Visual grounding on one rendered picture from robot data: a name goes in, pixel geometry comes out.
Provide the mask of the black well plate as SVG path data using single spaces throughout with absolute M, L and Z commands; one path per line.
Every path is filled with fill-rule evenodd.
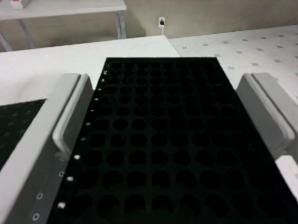
M 106 57 L 46 224 L 298 224 L 217 57 Z

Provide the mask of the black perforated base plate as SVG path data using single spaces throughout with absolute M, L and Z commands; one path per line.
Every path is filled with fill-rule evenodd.
M 0 172 L 47 98 L 0 105 Z M 45 224 L 68 162 L 54 157 L 25 224 Z

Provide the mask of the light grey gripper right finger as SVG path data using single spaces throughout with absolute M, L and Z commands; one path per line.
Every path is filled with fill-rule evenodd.
M 270 73 L 244 73 L 235 91 L 275 161 L 298 167 L 298 104 Z

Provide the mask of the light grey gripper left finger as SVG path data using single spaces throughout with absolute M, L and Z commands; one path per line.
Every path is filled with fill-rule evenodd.
M 94 89 L 64 73 L 0 172 L 0 224 L 25 224 L 54 157 L 69 161 Z

